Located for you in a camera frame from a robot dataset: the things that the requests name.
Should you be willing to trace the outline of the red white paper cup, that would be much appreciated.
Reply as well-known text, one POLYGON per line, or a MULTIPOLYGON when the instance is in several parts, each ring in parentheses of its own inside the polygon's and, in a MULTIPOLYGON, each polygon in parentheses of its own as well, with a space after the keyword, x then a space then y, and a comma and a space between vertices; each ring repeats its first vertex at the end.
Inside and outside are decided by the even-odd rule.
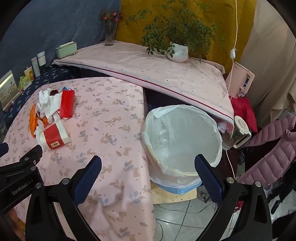
POLYGON ((54 150, 71 142, 61 120, 53 123, 48 128, 45 128, 39 120, 35 130, 35 136, 43 151, 54 150))

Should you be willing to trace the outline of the orange snack wrapper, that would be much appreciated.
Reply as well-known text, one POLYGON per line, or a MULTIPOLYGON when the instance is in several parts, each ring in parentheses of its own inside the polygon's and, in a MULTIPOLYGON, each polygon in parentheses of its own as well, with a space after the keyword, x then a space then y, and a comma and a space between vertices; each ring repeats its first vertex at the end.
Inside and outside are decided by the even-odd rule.
POLYGON ((29 115, 29 129, 30 129, 30 133, 33 138, 36 137, 34 132, 38 126, 38 121, 41 121, 43 123, 44 127, 46 127, 48 125, 48 119, 46 117, 42 118, 40 116, 40 112, 38 111, 38 108, 37 108, 36 104, 34 103, 32 105, 32 108, 30 110, 30 115, 29 115))

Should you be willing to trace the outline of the red snack bag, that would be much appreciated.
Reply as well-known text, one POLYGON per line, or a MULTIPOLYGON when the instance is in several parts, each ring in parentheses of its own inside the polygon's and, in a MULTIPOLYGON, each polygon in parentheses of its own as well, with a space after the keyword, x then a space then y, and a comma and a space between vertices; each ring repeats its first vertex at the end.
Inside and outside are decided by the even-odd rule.
POLYGON ((63 90, 60 105, 60 117, 71 118, 74 114, 75 91, 63 90))

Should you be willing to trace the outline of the white cloth towel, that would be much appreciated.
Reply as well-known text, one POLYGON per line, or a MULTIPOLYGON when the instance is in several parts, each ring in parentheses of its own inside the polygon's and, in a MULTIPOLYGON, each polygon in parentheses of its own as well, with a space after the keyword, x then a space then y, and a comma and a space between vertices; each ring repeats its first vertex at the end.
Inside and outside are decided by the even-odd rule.
POLYGON ((37 103, 40 117, 47 118, 48 124, 54 121, 53 114, 60 109, 62 93, 50 95, 51 89, 39 91, 39 102, 37 103))

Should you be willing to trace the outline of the white electric kettle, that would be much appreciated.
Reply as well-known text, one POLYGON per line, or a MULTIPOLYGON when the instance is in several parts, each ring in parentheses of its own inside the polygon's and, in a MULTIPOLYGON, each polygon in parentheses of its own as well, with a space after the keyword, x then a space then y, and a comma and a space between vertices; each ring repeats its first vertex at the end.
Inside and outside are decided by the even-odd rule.
POLYGON ((229 150, 231 148, 239 149, 251 138, 251 132, 242 117, 234 116, 234 130, 232 134, 227 132, 222 134, 222 148, 229 150))

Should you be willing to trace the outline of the pink puffer jacket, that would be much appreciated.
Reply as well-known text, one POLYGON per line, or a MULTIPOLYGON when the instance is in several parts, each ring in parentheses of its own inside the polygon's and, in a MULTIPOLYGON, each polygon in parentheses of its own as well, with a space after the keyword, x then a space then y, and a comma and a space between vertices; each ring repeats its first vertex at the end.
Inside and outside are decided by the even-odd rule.
POLYGON ((237 182, 264 188, 281 178, 295 160, 295 115, 275 120, 248 140, 241 148, 245 173, 237 182))

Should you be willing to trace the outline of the pink bunny tablecloth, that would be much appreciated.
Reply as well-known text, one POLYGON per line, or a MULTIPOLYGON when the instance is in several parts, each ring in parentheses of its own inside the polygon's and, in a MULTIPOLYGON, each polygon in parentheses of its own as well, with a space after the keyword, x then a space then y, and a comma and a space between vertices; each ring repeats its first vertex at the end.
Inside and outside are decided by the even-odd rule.
POLYGON ((66 80, 42 90, 74 90, 75 110, 63 121, 70 142, 45 151, 38 169, 47 185, 102 159, 102 170, 82 215, 101 240, 153 240, 156 228, 147 156, 140 129, 144 122, 142 87, 114 78, 66 80))

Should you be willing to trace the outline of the red cloth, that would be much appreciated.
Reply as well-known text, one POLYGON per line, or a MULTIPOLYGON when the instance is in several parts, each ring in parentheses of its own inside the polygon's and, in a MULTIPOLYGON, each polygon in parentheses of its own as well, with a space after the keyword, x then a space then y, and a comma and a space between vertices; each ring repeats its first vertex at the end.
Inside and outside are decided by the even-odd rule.
POLYGON ((248 128, 252 132, 257 133, 256 117, 248 98, 246 96, 231 98, 231 104, 234 110, 234 116, 240 116, 246 122, 248 128))

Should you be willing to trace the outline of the dark red scrunchie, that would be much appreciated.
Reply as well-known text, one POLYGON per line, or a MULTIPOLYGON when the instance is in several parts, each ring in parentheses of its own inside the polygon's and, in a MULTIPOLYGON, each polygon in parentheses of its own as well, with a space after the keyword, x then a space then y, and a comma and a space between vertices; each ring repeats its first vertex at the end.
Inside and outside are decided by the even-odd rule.
POLYGON ((59 93, 59 91, 58 90, 51 90, 51 92, 50 92, 50 96, 55 96, 56 94, 58 94, 59 93))

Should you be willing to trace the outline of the pink padded mat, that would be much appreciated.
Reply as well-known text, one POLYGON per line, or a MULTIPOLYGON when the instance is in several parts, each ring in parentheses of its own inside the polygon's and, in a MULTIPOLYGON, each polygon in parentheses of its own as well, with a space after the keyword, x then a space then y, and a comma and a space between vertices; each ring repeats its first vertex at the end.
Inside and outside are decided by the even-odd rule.
POLYGON ((166 56, 149 55, 141 45, 116 41, 79 49, 53 64, 94 70, 194 105, 229 124, 234 112, 223 78, 224 67, 215 62, 189 58, 176 63, 166 56))

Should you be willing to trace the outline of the pink water dispenser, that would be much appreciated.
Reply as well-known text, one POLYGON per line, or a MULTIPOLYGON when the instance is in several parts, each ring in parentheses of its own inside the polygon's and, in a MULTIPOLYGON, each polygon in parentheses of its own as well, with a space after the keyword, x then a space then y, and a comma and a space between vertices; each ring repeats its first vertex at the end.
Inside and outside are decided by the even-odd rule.
POLYGON ((241 64, 234 62, 233 68, 226 78, 226 87, 232 98, 245 97, 255 75, 241 64))

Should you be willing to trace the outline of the tall white bottle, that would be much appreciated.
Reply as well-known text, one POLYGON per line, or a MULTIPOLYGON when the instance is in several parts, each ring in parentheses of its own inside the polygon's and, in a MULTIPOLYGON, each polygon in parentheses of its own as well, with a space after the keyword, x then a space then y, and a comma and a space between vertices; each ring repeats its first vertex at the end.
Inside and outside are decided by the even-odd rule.
POLYGON ((31 63, 32 63, 34 75, 37 78, 40 76, 39 63, 38 63, 37 57, 32 58, 31 63))

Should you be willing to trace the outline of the white round jar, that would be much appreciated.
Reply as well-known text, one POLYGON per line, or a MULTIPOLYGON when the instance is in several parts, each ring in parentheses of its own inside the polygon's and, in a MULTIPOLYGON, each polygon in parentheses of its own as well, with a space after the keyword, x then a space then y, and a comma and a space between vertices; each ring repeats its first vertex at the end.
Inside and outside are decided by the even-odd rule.
POLYGON ((45 51, 42 51, 37 54, 37 60, 40 67, 44 66, 47 63, 45 51))

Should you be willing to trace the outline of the mint green tissue box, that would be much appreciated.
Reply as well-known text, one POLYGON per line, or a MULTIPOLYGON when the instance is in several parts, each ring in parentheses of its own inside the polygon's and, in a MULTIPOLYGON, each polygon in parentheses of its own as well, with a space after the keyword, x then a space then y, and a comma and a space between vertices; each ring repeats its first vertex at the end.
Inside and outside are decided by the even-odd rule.
POLYGON ((66 44, 60 45, 56 48, 56 55, 58 59, 65 58, 67 56, 76 54, 78 51, 77 49, 77 42, 71 41, 66 44))

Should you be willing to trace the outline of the potted green plant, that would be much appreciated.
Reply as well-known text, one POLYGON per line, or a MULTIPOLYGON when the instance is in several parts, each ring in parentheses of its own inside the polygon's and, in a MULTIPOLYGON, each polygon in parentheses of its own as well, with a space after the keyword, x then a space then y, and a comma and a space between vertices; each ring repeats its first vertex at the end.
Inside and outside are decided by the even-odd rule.
POLYGON ((128 16, 126 23, 137 24, 153 16, 143 28, 141 44, 148 54, 177 56, 177 46, 183 46, 196 57, 207 55, 214 43, 224 47, 215 22, 204 20, 212 6, 205 1, 161 1, 128 16))

